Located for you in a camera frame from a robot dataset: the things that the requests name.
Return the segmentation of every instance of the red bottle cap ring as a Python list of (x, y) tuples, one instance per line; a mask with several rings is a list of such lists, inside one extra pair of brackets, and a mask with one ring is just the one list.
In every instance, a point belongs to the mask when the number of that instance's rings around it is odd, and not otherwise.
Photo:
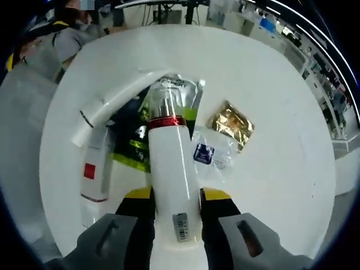
[(148, 123), (148, 129), (169, 127), (172, 125), (186, 125), (186, 121), (182, 116), (167, 116), (153, 118)]

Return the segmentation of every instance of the gold foil packet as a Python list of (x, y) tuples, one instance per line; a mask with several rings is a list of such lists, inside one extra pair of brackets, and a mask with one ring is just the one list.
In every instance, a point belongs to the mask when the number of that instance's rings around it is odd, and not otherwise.
[(228, 101), (209, 119), (207, 127), (237, 140), (239, 152), (254, 132), (254, 124)]

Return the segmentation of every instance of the barcode label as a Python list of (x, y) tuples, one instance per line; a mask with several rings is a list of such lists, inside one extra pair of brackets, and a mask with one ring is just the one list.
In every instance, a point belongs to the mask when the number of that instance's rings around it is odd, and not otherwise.
[(189, 239), (189, 230), (187, 225), (187, 214), (181, 213), (173, 215), (175, 234), (178, 242), (187, 242)]

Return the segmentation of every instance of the small white packet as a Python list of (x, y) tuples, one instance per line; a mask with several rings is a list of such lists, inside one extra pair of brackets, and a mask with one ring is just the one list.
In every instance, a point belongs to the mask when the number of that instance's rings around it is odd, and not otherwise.
[(195, 127), (192, 135), (193, 159), (199, 179), (225, 182), (232, 173), (238, 142), (205, 127)]

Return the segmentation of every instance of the blue label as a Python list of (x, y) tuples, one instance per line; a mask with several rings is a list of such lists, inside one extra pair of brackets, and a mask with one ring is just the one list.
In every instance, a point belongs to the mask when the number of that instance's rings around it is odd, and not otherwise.
[(213, 159), (214, 151), (215, 149), (212, 147), (198, 143), (193, 159), (204, 164), (210, 164)]

